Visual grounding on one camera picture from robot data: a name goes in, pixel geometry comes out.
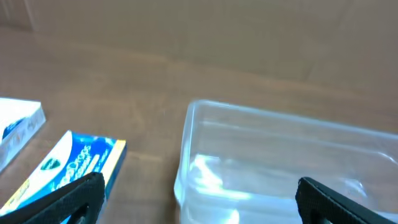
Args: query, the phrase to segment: cardboard box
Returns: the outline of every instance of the cardboard box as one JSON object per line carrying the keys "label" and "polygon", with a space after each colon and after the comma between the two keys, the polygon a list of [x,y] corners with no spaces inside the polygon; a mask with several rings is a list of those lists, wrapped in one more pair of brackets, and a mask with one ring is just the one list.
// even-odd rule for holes
{"label": "cardboard box", "polygon": [[104,175],[104,208],[126,152],[125,140],[67,131],[3,206],[0,215],[22,208],[90,172]]}
{"label": "cardboard box", "polygon": [[0,172],[44,123],[40,102],[0,98]]}

